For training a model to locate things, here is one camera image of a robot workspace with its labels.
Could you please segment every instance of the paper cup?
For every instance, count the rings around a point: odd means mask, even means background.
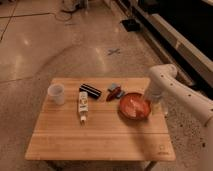
[[[64,104],[64,86],[62,84],[52,84],[51,86],[49,86],[47,92],[56,104]]]

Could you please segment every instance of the tube cap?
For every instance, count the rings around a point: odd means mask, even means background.
[[[87,120],[86,116],[81,116],[81,122],[85,122]]]

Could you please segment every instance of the tiled floor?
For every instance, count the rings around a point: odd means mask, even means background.
[[[0,16],[11,15],[16,2],[3,1]],[[144,77],[160,60],[140,33],[126,32],[118,7],[89,2],[67,22],[54,15],[12,18],[0,43],[0,168],[4,171],[51,170],[44,162],[24,160],[47,87],[53,77]],[[19,0],[14,15],[56,13],[60,0]],[[0,19],[2,35],[9,19]],[[120,54],[108,55],[110,49]],[[169,95],[167,123],[177,160],[155,171],[196,170],[202,145],[197,121]],[[71,162],[65,170],[143,170],[139,162]]]

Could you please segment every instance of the tabletop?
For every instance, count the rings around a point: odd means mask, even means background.
[[[55,78],[52,83],[64,85],[66,102],[59,106],[45,98],[27,160],[175,160],[160,104],[152,106],[147,120],[135,121],[117,112],[118,99],[106,102],[111,83],[121,85],[127,93],[143,93],[148,78]],[[98,100],[89,98],[88,118],[81,125],[77,100],[84,83],[101,90],[102,95]]]

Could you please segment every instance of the cable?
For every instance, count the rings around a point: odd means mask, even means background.
[[[19,0],[16,1],[16,5],[15,5],[15,7],[14,7],[14,9],[13,9],[13,11],[12,11],[12,13],[11,13],[10,16],[3,16],[3,17],[0,17],[0,19],[9,18],[9,20],[8,20],[8,22],[7,22],[7,24],[6,24],[5,29],[2,30],[3,33],[2,33],[1,38],[0,38],[0,43],[2,42],[2,39],[3,39],[3,37],[4,37],[4,34],[5,34],[5,32],[6,32],[7,28],[8,28],[8,25],[10,24],[10,21],[11,21],[12,18],[17,18],[17,17],[31,17],[31,16],[38,16],[38,15],[53,15],[54,18],[55,18],[57,21],[66,22],[66,21],[71,20],[71,19],[72,19],[72,14],[73,14],[74,12],[76,12],[76,11],[79,9],[79,8],[76,8],[74,11],[69,11],[69,9],[68,9],[68,8],[65,6],[65,4],[64,4],[64,7],[66,8],[66,10],[61,10],[60,12],[70,14],[70,17],[67,18],[67,19],[60,19],[60,18],[58,18],[57,14],[52,13],[52,12],[14,15],[15,10],[16,10],[18,4],[19,4]]]
[[[1,35],[0,43],[1,43],[2,39],[3,39],[3,37],[4,37],[4,33],[6,32],[8,25],[10,24],[10,21],[11,21],[11,19],[12,19],[12,16],[13,16],[14,13],[15,13],[15,10],[16,10],[16,8],[17,8],[17,6],[18,6],[18,3],[19,3],[19,0],[16,1],[16,5],[15,5],[15,7],[13,8],[13,11],[12,11],[12,13],[11,13],[11,16],[9,17],[9,20],[8,20],[8,22],[7,22],[7,25],[6,25],[4,31],[3,31],[2,35]]]

